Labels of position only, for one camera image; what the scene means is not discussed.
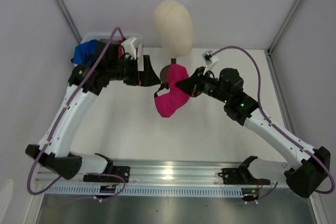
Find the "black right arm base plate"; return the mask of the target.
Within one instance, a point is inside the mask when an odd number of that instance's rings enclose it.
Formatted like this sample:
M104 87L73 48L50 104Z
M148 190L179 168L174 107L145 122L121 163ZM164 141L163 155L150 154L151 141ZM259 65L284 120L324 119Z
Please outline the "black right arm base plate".
M251 163L256 159L258 159L257 156L250 156L236 168L222 168L217 176L223 180L224 185L257 185L258 180L261 180L264 185L270 185L269 179L256 178L248 171Z

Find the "pink cap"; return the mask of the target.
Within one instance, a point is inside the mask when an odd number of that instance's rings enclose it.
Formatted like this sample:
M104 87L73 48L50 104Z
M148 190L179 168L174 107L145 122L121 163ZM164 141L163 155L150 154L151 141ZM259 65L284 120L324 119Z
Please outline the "pink cap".
M123 57L123 55L125 54L125 49L122 46L123 40L120 39L117 42L120 44L120 46L119 46L119 52L118 52L118 58L121 59Z
M188 73L185 67L173 64L167 73L167 82L161 84L154 94L154 103L157 112L163 118L169 118L176 110L184 106L190 96L175 86L175 83L187 79Z

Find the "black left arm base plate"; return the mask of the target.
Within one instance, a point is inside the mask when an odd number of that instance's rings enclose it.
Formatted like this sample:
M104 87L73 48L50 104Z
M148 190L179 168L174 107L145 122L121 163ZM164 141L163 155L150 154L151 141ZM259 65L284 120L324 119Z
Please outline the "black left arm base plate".
M83 181L91 183L122 183L121 179L106 175L119 176L123 178L126 183L128 183L130 177L130 166L110 165L100 175L94 175L94 174L84 175Z

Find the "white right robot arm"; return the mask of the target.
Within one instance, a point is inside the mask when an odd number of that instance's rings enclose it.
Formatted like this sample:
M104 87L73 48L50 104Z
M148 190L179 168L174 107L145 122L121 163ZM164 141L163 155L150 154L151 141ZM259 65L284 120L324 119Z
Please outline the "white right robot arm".
M238 70L225 68L214 79L199 67L176 87L195 98L204 93L224 103L227 116L259 135L284 159L284 162L250 156L240 165L239 178L245 184L256 179L285 183L298 196L309 198L328 177L330 152L304 143L288 130L271 121L259 103L243 91L244 81Z

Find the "blue cap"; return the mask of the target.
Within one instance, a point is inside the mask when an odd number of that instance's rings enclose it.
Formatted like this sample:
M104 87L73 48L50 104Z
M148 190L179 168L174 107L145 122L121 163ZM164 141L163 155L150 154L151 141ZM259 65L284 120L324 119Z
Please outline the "blue cap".
M75 66L82 63L87 66L91 65L92 60L89 58L90 55L93 55L95 53L97 42L98 41L96 39L93 39L79 44L75 48L71 63L73 63Z

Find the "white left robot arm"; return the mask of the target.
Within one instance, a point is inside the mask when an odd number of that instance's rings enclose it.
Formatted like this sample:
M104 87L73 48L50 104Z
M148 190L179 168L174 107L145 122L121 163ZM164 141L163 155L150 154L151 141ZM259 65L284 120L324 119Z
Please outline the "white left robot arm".
M62 105L44 137L38 144L29 144L25 153L66 180L83 172L94 173L101 182L110 181L110 159L101 154L75 154L70 149L83 117L111 81L141 87L160 84L150 57L140 56L141 46L138 37L111 42L93 39L77 46Z

